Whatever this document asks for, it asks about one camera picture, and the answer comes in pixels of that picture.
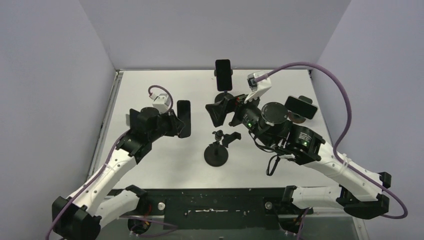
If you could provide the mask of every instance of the table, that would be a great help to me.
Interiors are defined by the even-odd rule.
[[[230,93],[234,96],[248,94],[250,89],[246,81],[247,75],[256,71],[259,70],[233,70],[233,90]],[[302,125],[314,130],[326,141],[330,141],[309,71],[306,69],[283,70],[273,75],[271,81],[272,88],[261,97],[259,108],[268,102],[284,104],[288,96],[306,96],[313,100],[318,111],[312,120],[307,120]],[[139,111],[144,107],[152,106],[152,100],[147,92],[150,85],[161,85],[168,89],[175,103],[177,100],[190,100],[191,136],[184,139],[162,137],[154,142],[152,151],[116,184],[116,189],[129,185],[136,185],[143,189],[217,189],[276,188],[289,185],[319,187],[337,184],[320,172],[284,160],[279,163],[272,177],[267,176],[265,170],[272,154],[257,149],[243,125],[228,126],[232,113],[228,114],[223,126],[218,128],[213,126],[205,109],[205,105],[213,103],[215,96],[219,93],[213,70],[125,70],[120,72],[112,90],[108,113],[103,122],[102,134],[97,144],[90,174],[105,162],[113,142],[128,130],[126,115],[129,109]],[[153,91],[161,92],[159,89],[153,89]],[[209,166],[204,160],[204,150],[214,141],[212,132],[216,130],[223,130],[226,134],[236,131],[241,133],[241,140],[230,144],[228,161],[221,167]],[[336,221],[337,228],[348,228],[354,236],[352,239],[364,239],[358,237],[358,229],[354,225],[354,221],[362,220],[353,219],[340,211],[320,210],[320,212],[324,215],[329,213],[327,217],[345,219],[346,221],[339,219],[340,223],[347,223],[345,226]]]

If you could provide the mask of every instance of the black smartphone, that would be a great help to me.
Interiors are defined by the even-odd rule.
[[[179,100],[176,102],[176,115],[184,123],[184,128],[179,133],[180,139],[188,138],[192,134],[192,113],[189,100]]]
[[[218,91],[233,90],[233,80],[231,78],[231,64],[229,59],[215,61],[216,86]]]
[[[318,110],[317,106],[312,105],[294,96],[288,96],[284,106],[287,110],[307,119],[314,118],[315,113]]]

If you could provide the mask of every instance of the black strap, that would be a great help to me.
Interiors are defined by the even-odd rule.
[[[274,158],[276,158],[276,159],[275,159],[275,163],[274,163],[274,166],[272,167],[272,170],[271,170],[271,172],[270,172],[271,161],[272,161]],[[274,156],[272,156],[272,157],[271,157],[271,159],[269,159],[268,167],[266,168],[266,175],[267,175],[267,176],[272,176],[272,175],[274,174],[274,172],[275,172],[275,170],[276,170],[276,168],[277,168],[277,165],[278,165],[278,163],[279,163],[279,161],[280,161],[280,160],[281,160],[281,158],[280,158],[280,156],[278,156],[278,155],[274,155]]]

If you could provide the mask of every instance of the white wall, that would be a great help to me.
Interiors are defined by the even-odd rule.
[[[375,172],[392,174],[392,187],[409,208],[403,220],[366,221],[370,238],[421,239],[424,234],[424,6],[422,0],[353,0],[318,63],[339,77],[353,121],[340,150]],[[333,82],[313,71],[330,135],[346,122]],[[390,213],[402,211],[390,202]]]
[[[80,0],[117,69],[316,62],[351,0]]]
[[[0,238],[40,240],[87,177],[115,72],[78,0],[2,1],[0,33]]]

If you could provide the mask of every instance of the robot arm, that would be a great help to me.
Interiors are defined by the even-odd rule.
[[[343,209],[361,219],[372,219],[387,213],[389,198],[382,194],[379,187],[349,169],[348,165],[386,188],[390,187],[391,176],[386,172],[366,170],[345,154],[339,154],[344,160],[344,163],[340,163],[333,155],[333,147],[319,134],[287,119],[288,110],[281,103],[269,102],[259,109],[260,96],[271,87],[269,77],[254,81],[256,76],[262,75],[253,73],[248,77],[252,93],[238,96],[227,94],[223,100],[205,107],[215,127],[222,126],[226,115],[234,112],[229,125],[235,127],[243,124],[258,148],[274,152],[277,156],[293,155],[294,158],[287,160],[314,169],[339,184],[323,187],[287,186],[282,203],[299,209]]]
[[[52,204],[52,217],[58,217],[53,231],[67,240],[94,240],[102,227],[121,215],[134,210],[144,215],[147,193],[136,186],[104,199],[122,176],[150,152],[154,141],[163,136],[188,137],[180,134],[185,126],[190,126],[186,121],[181,121],[172,109],[163,113],[154,107],[130,109],[130,129],[114,146],[104,166],[67,198],[58,197]]]

